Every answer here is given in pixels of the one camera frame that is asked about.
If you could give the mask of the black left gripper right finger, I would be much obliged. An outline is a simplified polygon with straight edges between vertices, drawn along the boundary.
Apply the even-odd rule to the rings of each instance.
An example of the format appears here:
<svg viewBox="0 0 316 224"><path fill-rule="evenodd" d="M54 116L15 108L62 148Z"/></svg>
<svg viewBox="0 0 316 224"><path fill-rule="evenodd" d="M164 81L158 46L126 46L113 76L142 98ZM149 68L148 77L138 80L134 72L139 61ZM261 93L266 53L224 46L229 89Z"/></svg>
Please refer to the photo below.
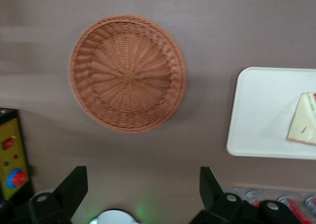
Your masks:
<svg viewBox="0 0 316 224"><path fill-rule="evenodd" d="M204 209L192 224L236 224L243 209L243 201L233 193L225 193L209 167L199 172L199 193Z"/></svg>

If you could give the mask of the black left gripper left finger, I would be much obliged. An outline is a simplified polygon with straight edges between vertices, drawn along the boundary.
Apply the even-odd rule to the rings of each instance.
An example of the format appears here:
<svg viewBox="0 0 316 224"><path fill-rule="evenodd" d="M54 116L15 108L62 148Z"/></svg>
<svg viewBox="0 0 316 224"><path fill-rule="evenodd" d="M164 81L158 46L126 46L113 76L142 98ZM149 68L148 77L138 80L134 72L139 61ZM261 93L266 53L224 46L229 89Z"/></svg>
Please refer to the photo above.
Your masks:
<svg viewBox="0 0 316 224"><path fill-rule="evenodd" d="M39 193L28 203L33 224L70 224L88 192L86 166L77 166L53 192Z"/></svg>

